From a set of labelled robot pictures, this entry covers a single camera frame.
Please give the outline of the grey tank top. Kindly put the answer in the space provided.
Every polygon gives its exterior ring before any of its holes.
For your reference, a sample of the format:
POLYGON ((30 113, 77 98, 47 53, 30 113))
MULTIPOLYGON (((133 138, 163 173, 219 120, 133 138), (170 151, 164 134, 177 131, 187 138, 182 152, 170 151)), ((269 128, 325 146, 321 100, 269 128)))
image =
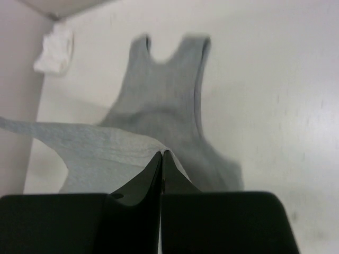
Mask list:
POLYGON ((120 94, 96 125, 23 122, 1 128, 40 140, 63 160, 63 193, 111 193, 140 173, 157 152, 169 152, 184 178, 204 192, 241 191, 239 165, 205 139, 201 88, 211 41, 187 36, 172 58, 157 63, 151 40, 131 44, 120 94))

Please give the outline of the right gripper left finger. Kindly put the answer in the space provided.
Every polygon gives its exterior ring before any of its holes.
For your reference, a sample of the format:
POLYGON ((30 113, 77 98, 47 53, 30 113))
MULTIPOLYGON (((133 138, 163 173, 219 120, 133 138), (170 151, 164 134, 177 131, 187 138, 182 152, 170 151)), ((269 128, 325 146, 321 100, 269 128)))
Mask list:
POLYGON ((1 253, 157 253, 162 154, 115 192, 1 198, 1 253))

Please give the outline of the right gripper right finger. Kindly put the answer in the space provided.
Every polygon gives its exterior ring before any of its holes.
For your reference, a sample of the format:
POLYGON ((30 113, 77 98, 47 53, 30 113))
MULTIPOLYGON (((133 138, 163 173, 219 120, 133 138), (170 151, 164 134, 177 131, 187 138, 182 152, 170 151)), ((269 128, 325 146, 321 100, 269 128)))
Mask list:
POLYGON ((286 211, 269 192, 199 191, 163 154, 163 253, 298 253, 286 211))

